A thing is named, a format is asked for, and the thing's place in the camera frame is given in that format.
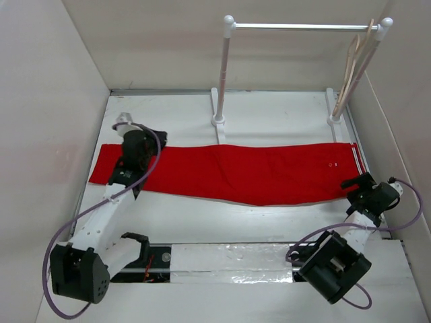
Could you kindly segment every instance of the black bracket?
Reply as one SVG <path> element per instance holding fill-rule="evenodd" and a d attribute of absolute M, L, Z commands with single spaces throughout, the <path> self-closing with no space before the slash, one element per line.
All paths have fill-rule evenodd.
<path fill-rule="evenodd" d="M 371 262 L 335 231 L 325 231 L 306 251 L 311 256 L 298 274 L 331 304 L 339 301 L 371 267 Z M 297 258 L 304 260 L 303 256 L 299 252 Z"/>
<path fill-rule="evenodd" d="M 168 134 L 164 131 L 153 131 L 160 141 L 160 148 L 166 146 Z M 146 130 L 132 130 L 124 134 L 121 145 L 122 156 L 117 160 L 108 184 L 130 186 L 147 172 L 151 158 L 157 155 L 157 144 L 153 136 Z M 145 181 L 133 188 L 135 199 L 141 192 Z"/>
<path fill-rule="evenodd" d="M 109 286 L 109 272 L 93 248 L 56 245 L 50 255 L 53 291 L 90 303 L 99 303 Z"/>
<path fill-rule="evenodd" d="M 380 215 L 396 206 L 400 200 L 399 193 L 388 183 L 381 182 L 377 185 L 370 173 L 345 180 L 341 183 L 341 188 L 347 189 L 354 185 L 358 188 L 347 194 L 347 199 L 352 204 L 347 214 L 351 215 L 354 211 L 358 211 L 379 227 L 382 222 Z"/>

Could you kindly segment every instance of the metal bar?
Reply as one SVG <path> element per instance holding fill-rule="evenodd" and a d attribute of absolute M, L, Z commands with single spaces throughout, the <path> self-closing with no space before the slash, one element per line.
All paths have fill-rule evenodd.
<path fill-rule="evenodd" d="M 226 86 L 226 70 L 228 68 L 229 43 L 230 43 L 230 38 L 223 38 L 222 67 L 220 68 L 220 83 L 218 87 L 217 113 L 214 116 L 214 120 L 216 122 L 223 121 L 223 103 L 224 103 L 224 90 Z"/>
<path fill-rule="evenodd" d="M 307 24 L 235 24 L 235 30 L 292 30 L 316 32 L 366 32 L 365 25 L 307 25 Z M 377 32 L 378 25 L 371 28 Z"/>

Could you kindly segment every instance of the white table surface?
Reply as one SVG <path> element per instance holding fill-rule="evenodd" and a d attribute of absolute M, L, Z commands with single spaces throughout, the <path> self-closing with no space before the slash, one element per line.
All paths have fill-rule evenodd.
<path fill-rule="evenodd" d="M 227 93 L 225 102 L 228 143 L 274 146 L 333 140 L 326 123 L 324 92 Z M 135 122 L 167 131 L 168 145 L 216 144 L 209 93 L 111 97 L 92 168 L 101 144 L 121 143 L 110 129 L 120 112 L 130 112 Z M 103 192 L 104 186 L 88 184 L 81 209 L 98 202 Z M 338 200 L 293 207 L 251 207 L 142 192 L 125 222 L 155 244 L 291 242 L 322 226 L 342 222 L 348 206 L 346 200 Z M 330 306 L 308 283 L 214 281 L 205 274 L 194 275 L 193 268 L 188 268 L 189 273 L 177 276 L 175 283 L 111 284 L 103 302 L 91 306 L 76 322 L 428 322 L 400 242 L 380 240 L 378 234 L 373 238 L 365 252 L 373 265 L 362 281 L 374 301 L 368 311 L 343 302 Z M 200 266 L 211 264 L 213 252 L 198 252 L 199 245 L 195 248 L 196 253 L 180 255 L 181 246 L 175 246 L 173 253 L 195 257 Z M 208 261 L 202 254 L 207 254 Z M 348 298 L 366 302 L 356 289 Z M 82 302 L 72 299 L 54 299 L 69 314 L 82 307 Z M 37 323 L 45 322 L 62 320 L 43 300 Z"/>

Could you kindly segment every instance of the white enclosure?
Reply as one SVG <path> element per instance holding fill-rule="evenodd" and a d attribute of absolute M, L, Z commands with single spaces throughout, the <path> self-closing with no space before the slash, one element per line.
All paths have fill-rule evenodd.
<path fill-rule="evenodd" d="M 326 123 L 328 101 L 335 97 L 325 89 L 337 91 L 341 85 L 351 34 L 243 31 L 235 35 L 224 130 L 227 143 L 235 145 L 332 142 L 337 135 L 345 142 L 359 139 L 377 180 L 396 176 L 419 188 L 424 216 L 394 235 L 403 243 L 382 240 L 378 233 L 369 241 L 365 253 L 373 267 L 364 285 L 374 299 L 370 311 L 358 312 L 341 302 L 330 306 L 304 283 L 238 284 L 229 281 L 230 273 L 223 270 L 214 276 L 188 268 L 171 284 L 112 284 L 106 299 L 77 322 L 144 317 L 153 322 L 286 322 L 304 319 L 304 312 L 308 322 L 428 321 L 431 5 L 427 1 L 3 0 L 0 322 L 62 322 L 42 297 L 44 249 L 78 208 L 100 199 L 104 188 L 86 185 L 86 179 L 100 145 L 121 142 L 109 129 L 119 112 L 130 112 L 139 122 L 168 131 L 169 145 L 217 143 L 210 89 L 218 86 L 222 18 L 227 13 L 242 22 L 289 24 L 365 25 L 370 18 L 379 22 L 393 17 L 394 26 L 350 101 L 352 115 L 343 115 L 338 131 Z M 126 90 L 110 97 L 109 89 Z M 205 91 L 184 94 L 190 89 Z M 198 253 L 181 252 L 184 244 L 193 244 L 194 249 L 202 243 L 224 248 L 231 243 L 291 242 L 343 221 L 347 207 L 348 202 L 340 200 L 258 208 L 144 192 L 127 223 L 149 235 L 153 243 L 179 244 L 176 256 L 193 259 Z M 385 213 L 388 224 L 405 223 L 417 207 L 406 190 L 402 203 Z M 207 264 L 205 259 L 198 263 Z M 270 275 L 271 270 L 253 274 Z M 246 270 L 239 271 L 247 275 Z M 358 291 L 348 296 L 364 301 Z M 70 314 L 82 307 L 63 297 L 55 300 Z M 168 309 L 158 308 L 163 303 L 170 304 Z"/>

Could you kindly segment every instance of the cable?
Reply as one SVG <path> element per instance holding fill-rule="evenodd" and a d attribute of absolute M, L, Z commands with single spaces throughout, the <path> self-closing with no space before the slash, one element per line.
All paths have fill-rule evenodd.
<path fill-rule="evenodd" d="M 290 259 L 290 255 L 293 253 L 293 251 L 295 251 L 295 249 L 297 249 L 297 247 L 299 247 L 301 244 L 305 243 L 305 241 L 307 241 L 308 239 L 314 237 L 315 235 L 320 234 L 320 233 L 327 231 L 327 230 L 336 229 L 338 227 L 357 227 L 358 229 L 365 229 L 365 230 L 373 229 L 375 231 L 392 232 L 392 231 L 402 230 L 402 229 L 405 229 L 406 227 L 409 227 L 410 225 L 413 225 L 420 218 L 420 215 L 422 214 L 422 209 L 423 209 L 423 204 L 424 204 L 422 196 L 419 193 L 419 191 L 416 188 L 414 188 L 411 184 L 405 182 L 404 180 L 400 180 L 397 178 L 394 178 L 394 180 L 396 182 L 400 182 L 400 183 L 406 185 L 407 187 L 411 188 L 414 191 L 414 193 L 416 194 L 416 198 L 418 199 L 418 202 L 419 202 L 419 209 L 418 209 L 418 213 L 416 214 L 416 216 L 412 220 L 410 220 L 409 222 L 407 222 L 403 225 L 399 225 L 397 227 L 366 227 L 364 225 L 360 225 L 357 223 L 338 223 L 338 224 L 328 225 L 326 227 L 322 227 L 321 229 L 313 231 L 312 233 L 306 235 L 301 240 L 296 242 L 291 248 L 289 248 L 288 253 L 286 254 L 286 261 L 292 263 L 293 265 L 302 266 L 303 262 L 299 262 L 299 261 L 295 261 L 295 260 Z M 363 288 L 359 284 L 356 284 L 356 285 L 367 295 L 367 297 L 369 296 L 369 294 L 365 290 L 365 288 Z M 344 301 L 348 302 L 350 305 L 353 305 L 356 308 L 360 308 L 361 310 L 367 310 L 371 307 L 371 304 L 372 304 L 371 297 L 369 297 L 368 299 L 369 299 L 368 306 L 362 307 L 362 306 L 358 306 L 356 304 L 353 304 L 352 302 L 343 298 Z"/>
<path fill-rule="evenodd" d="M 371 19 L 368 25 L 365 38 L 361 40 L 361 37 L 359 35 L 356 35 L 350 42 L 349 48 L 347 49 L 347 60 L 345 62 L 344 80 L 343 84 L 341 85 L 337 103 L 335 104 L 334 111 L 332 112 L 333 116 L 336 116 L 339 110 L 342 109 L 340 104 L 344 101 L 345 97 L 347 96 L 347 93 L 349 92 L 350 83 L 353 79 L 353 74 L 355 71 L 356 63 L 358 62 L 358 57 L 360 56 L 362 50 L 370 39 L 371 29 L 373 25 L 374 19 Z"/>
<path fill-rule="evenodd" d="M 138 123 L 134 123 L 134 122 L 131 122 L 131 123 L 129 123 L 129 122 L 119 122 L 119 123 L 114 124 L 112 126 L 112 128 L 115 130 L 118 126 L 122 126 L 124 124 L 131 124 L 132 126 L 139 127 L 140 129 L 142 129 L 144 131 L 148 131 L 154 137 L 154 139 L 156 140 L 156 145 L 157 145 L 156 160 L 154 161 L 154 163 L 151 166 L 151 168 L 145 173 L 145 175 L 143 175 L 135 183 L 133 183 L 132 185 L 126 187 L 125 189 L 121 190 L 120 192 L 118 192 L 118 193 L 110 196 L 109 198 L 100 201 L 99 203 L 93 205 L 89 209 L 86 209 L 85 211 L 83 211 L 80 214 L 78 214 L 72 220 L 66 222 L 62 227 L 60 227 L 60 229 L 57 230 L 57 232 L 54 234 L 54 236 L 51 238 L 50 242 L 48 243 L 48 247 L 46 248 L 46 252 L 45 252 L 45 255 L 44 255 L 44 258 L 43 258 L 43 263 L 42 263 L 42 287 L 43 287 L 43 293 L 44 293 L 44 296 L 46 298 L 46 302 L 48 303 L 49 307 L 53 310 L 53 312 L 56 313 L 56 315 L 58 315 L 59 317 L 65 319 L 65 320 L 72 320 L 72 319 L 77 318 L 78 316 L 82 315 L 88 309 L 88 307 L 90 306 L 90 303 L 88 303 L 82 310 L 80 310 L 78 313 L 76 313 L 74 315 L 68 315 L 68 314 L 63 313 L 54 304 L 54 301 L 53 301 L 53 299 L 52 299 L 52 297 L 51 297 L 51 295 L 49 293 L 49 288 L 48 288 L 48 261 L 49 261 L 49 254 L 51 253 L 51 250 L 53 249 L 54 243 L 57 241 L 58 237 L 61 235 L 61 233 L 63 231 L 65 231 L 73 223 L 75 223 L 76 221 L 78 221 L 79 219 L 81 219 L 84 215 L 87 215 L 88 213 L 90 213 L 90 212 L 98 209 L 102 205 L 105 205 L 110 200 L 116 199 L 120 195 L 128 192 L 132 188 L 134 188 L 134 187 L 138 186 L 139 184 L 141 184 L 153 172 L 154 168 L 156 167 L 156 165 L 157 165 L 157 163 L 158 163 L 158 161 L 160 159 L 160 152 L 162 151 L 162 145 L 160 143 L 159 138 L 153 132 L 153 130 L 145 127 L 142 124 L 138 124 Z"/>
<path fill-rule="evenodd" d="M 355 286 L 357 286 L 361 291 L 363 291 L 364 294 L 365 294 L 365 296 L 366 296 L 366 298 L 368 298 L 368 304 L 367 305 L 361 306 L 361 305 L 352 303 L 350 300 L 348 300 L 348 299 L 346 299 L 344 297 L 342 297 L 341 299 L 344 300 L 347 304 L 353 306 L 354 308 L 358 308 L 359 310 L 369 310 L 371 308 L 371 306 L 372 306 L 372 298 L 371 298 L 370 293 L 367 292 L 367 290 L 365 288 L 363 288 L 363 286 L 360 285 L 360 284 L 355 284 Z"/>
<path fill-rule="evenodd" d="M 145 282 L 149 276 L 148 271 L 151 268 L 151 264 L 153 263 L 154 255 L 151 256 L 148 265 L 145 268 L 145 276 L 143 277 L 143 282 Z"/>

